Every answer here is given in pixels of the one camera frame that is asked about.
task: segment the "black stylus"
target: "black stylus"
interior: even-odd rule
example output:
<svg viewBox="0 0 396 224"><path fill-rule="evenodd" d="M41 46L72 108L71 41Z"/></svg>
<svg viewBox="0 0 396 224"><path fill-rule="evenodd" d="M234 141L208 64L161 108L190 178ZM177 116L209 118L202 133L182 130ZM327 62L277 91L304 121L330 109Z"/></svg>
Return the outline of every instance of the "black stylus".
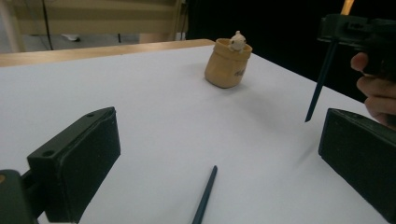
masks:
<svg viewBox="0 0 396 224"><path fill-rule="evenodd" d="M212 174L209 177L209 181L207 181L206 189L204 191L204 195L202 196L201 202L199 203L197 212L195 213L194 220L192 224L201 224L202 219L204 218L205 209L207 205L207 201L209 201L210 192L213 187L213 183L215 182L216 173L218 172L218 167L214 166L212 170Z"/></svg>

